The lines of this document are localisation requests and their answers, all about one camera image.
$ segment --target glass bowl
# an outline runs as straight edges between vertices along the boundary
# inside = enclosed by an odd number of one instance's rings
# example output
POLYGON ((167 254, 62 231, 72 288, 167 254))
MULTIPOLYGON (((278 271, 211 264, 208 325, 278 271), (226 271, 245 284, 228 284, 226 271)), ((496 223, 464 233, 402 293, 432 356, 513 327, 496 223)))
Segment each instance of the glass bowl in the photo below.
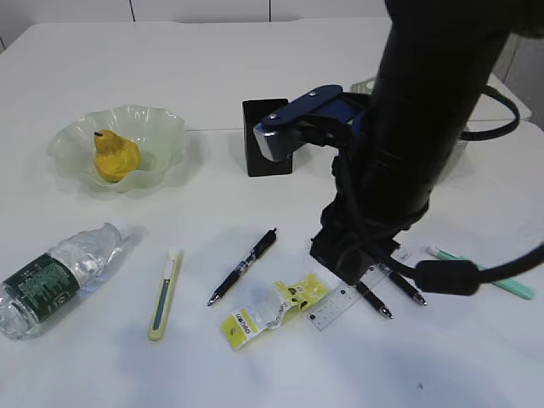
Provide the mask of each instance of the glass bowl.
POLYGON ((90 183, 99 190, 125 192, 157 185, 164 173, 181 161, 187 145, 184 120, 166 109, 124 105, 92 112, 58 132, 48 147, 57 172, 90 183), (112 183, 100 177, 94 165, 94 132, 109 129, 132 140, 140 149, 138 170, 112 183))

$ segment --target pear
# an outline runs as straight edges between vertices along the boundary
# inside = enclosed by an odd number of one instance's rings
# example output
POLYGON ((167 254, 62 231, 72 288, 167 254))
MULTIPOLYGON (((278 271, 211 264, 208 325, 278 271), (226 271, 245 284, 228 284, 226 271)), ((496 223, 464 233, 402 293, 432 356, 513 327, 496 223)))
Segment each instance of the pear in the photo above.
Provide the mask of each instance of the pear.
POLYGON ((138 146, 111 130, 94 132, 94 145, 94 165, 100 176, 107 181, 116 183, 123 180, 142 162, 138 146))

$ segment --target water bottle label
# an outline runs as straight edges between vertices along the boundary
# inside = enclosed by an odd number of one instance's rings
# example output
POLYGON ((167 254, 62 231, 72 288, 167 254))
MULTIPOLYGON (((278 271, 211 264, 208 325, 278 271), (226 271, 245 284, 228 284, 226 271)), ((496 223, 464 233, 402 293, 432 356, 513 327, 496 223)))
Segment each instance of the water bottle label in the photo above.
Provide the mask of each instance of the water bottle label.
POLYGON ((39 321, 47 319, 79 290, 70 270, 47 253, 11 275, 4 283, 23 299, 39 321))

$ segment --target mint green pen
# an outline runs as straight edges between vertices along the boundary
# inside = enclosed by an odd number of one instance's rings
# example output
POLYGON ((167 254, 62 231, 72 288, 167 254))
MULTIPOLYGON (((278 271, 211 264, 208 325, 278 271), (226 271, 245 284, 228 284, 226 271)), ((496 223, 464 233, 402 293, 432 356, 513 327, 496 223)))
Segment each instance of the mint green pen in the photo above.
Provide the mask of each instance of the mint green pen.
MULTIPOLYGON (((458 255, 455 255, 451 252, 446 252, 443 249, 438 248, 437 246, 428 246, 427 252, 431 255, 433 255, 437 259, 441 259, 443 261, 467 261, 470 259, 460 257, 458 255)), ((476 263, 476 266, 479 270, 487 269, 486 267, 482 265, 478 265, 476 263)), ((497 282, 493 282, 493 285, 500 287, 501 289, 504 289, 507 292, 510 292, 516 296, 519 296, 522 299, 531 300, 535 298, 535 292, 528 286, 519 283, 517 280, 514 279, 504 279, 504 280, 498 280, 497 282)))

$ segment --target table surface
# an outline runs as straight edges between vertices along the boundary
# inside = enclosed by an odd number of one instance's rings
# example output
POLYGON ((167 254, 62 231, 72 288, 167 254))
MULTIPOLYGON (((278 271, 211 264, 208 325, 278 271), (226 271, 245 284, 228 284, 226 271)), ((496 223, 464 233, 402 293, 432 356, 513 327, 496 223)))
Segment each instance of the table surface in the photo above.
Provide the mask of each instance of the table surface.
MULTIPOLYGON (((217 323, 251 290, 312 271, 336 283, 308 255, 320 211, 334 196, 332 149, 303 148, 292 175, 248 178, 240 130, 194 131, 186 160, 160 186, 124 195, 60 178, 45 155, 55 132, 81 113, 128 102, 166 106, 193 128, 237 128, 243 99, 292 97, 371 76, 387 30, 383 19, 38 25, 10 47, 0 57, 0 280, 56 241, 115 215, 139 227, 143 239, 92 297, 52 318, 43 336, 0 337, 0 406, 538 406, 544 301, 494 286, 469 298, 427 295, 421 308, 384 281, 376 292, 393 321, 360 301, 323 332, 293 319, 230 350, 217 323), (205 46, 197 49, 197 40, 205 46), (266 55, 289 58, 262 63, 255 57, 264 51, 249 54, 250 41, 269 44, 266 55), (349 47, 339 48, 344 41, 349 47), (355 46, 362 53, 351 52, 355 46), (206 307, 215 286, 272 227, 279 229, 274 247, 225 299, 206 307), (184 261, 166 336, 152 343, 147 331, 171 246, 184 249, 184 261)), ((500 116, 491 107, 481 112, 500 116)), ((543 151, 544 134, 529 123, 470 144, 437 186, 429 214, 400 237, 413 252, 410 262, 436 244, 491 266, 540 242, 543 151)), ((520 280, 539 292, 543 271, 520 280)))
MULTIPOLYGON (((389 27, 388 18, 34 25, 0 57, 0 111, 44 111, 56 120, 47 133, 127 103, 168 108, 197 130, 241 128, 242 100, 293 99, 373 77, 389 27)), ((530 116, 494 76, 490 83, 530 116)), ((510 116, 483 97, 472 118, 510 116)))
MULTIPOLYGON (((315 272, 309 255, 320 210, 334 195, 334 150, 305 146, 291 175, 248 178, 241 131, 189 132, 186 161, 151 190, 98 193, 59 178, 44 152, 50 134, 0 121, 0 279, 56 241, 122 214, 143 240, 92 297, 72 301, 41 337, 0 337, 0 406, 149 408, 538 406, 544 376, 544 297, 519 299, 494 286, 474 297, 428 294, 415 305, 383 281, 385 320, 359 301, 323 332, 295 318, 237 353, 222 316, 274 281, 315 272), (279 239, 229 295, 215 286, 269 228, 279 239), (184 260, 166 336, 147 339, 171 246, 184 260)), ((436 244, 489 266, 542 240, 544 133, 522 122, 507 137, 473 143, 433 193, 428 215, 400 239, 423 258, 436 244)), ((544 269, 519 279, 544 290, 544 269)))

